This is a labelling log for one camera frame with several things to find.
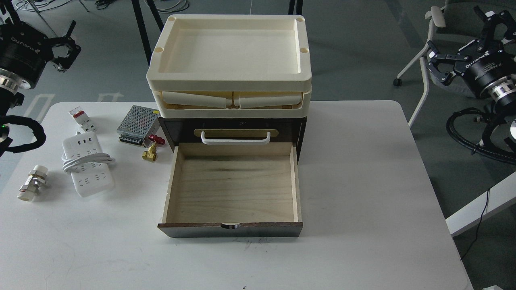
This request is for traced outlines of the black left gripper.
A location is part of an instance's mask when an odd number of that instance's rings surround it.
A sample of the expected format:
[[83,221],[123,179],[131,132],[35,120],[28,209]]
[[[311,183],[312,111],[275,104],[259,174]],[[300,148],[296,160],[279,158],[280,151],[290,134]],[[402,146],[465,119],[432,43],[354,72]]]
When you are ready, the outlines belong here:
[[[60,72],[66,72],[81,52],[81,47],[71,37],[75,26],[76,21],[73,20],[66,35],[48,38],[50,47],[65,46],[68,49],[65,56],[56,56],[51,60]],[[34,88],[50,61],[50,47],[46,45],[46,38],[44,33],[25,22],[1,25],[0,66],[24,79],[22,88]]]

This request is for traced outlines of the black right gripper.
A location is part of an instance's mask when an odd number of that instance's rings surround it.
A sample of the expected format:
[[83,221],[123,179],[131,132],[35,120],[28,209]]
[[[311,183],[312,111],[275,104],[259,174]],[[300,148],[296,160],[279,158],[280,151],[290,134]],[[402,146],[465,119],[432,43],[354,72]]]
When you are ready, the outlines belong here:
[[[486,15],[475,6],[474,11],[483,21],[480,38],[470,41],[456,54],[440,53],[432,41],[427,41],[431,52],[426,66],[444,86],[461,75],[479,99],[515,99],[514,57],[504,51],[503,44],[515,41],[516,22],[507,10]],[[507,27],[502,41],[494,39],[499,24]]]

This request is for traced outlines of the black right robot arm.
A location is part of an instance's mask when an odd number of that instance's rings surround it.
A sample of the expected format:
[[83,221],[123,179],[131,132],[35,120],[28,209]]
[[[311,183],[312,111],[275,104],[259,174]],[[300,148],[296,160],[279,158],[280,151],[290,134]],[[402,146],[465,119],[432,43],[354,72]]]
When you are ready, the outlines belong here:
[[[441,84],[447,86],[454,77],[461,77],[475,97],[490,97],[494,102],[491,112],[482,112],[476,108],[455,112],[447,121],[448,134],[473,152],[503,163],[515,164],[514,143],[508,143],[511,151],[506,151],[491,141],[496,127],[504,124],[506,117],[515,114],[514,55],[504,50],[504,44],[515,40],[515,20],[507,10],[498,14],[484,13],[476,6],[474,11],[483,21],[480,37],[455,54],[442,54],[433,42],[428,41],[431,56],[426,66]],[[455,130],[455,119],[465,114],[478,114],[480,121],[486,123],[479,143],[472,143]]]

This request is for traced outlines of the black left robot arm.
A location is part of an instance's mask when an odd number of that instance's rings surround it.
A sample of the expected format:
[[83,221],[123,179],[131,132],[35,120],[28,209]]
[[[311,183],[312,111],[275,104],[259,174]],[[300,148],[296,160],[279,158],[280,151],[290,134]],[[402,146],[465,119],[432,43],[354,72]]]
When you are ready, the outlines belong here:
[[65,72],[81,52],[71,34],[76,26],[72,21],[66,35],[48,38],[44,33],[25,22],[1,25],[0,71],[1,71],[1,127],[7,124],[29,127],[35,137],[33,143],[11,146],[8,132],[1,132],[1,152],[21,153],[34,150],[44,144],[44,128],[36,120],[7,114],[8,110],[20,106],[24,95],[20,88],[33,89],[39,81],[47,63],[51,62],[58,71]]

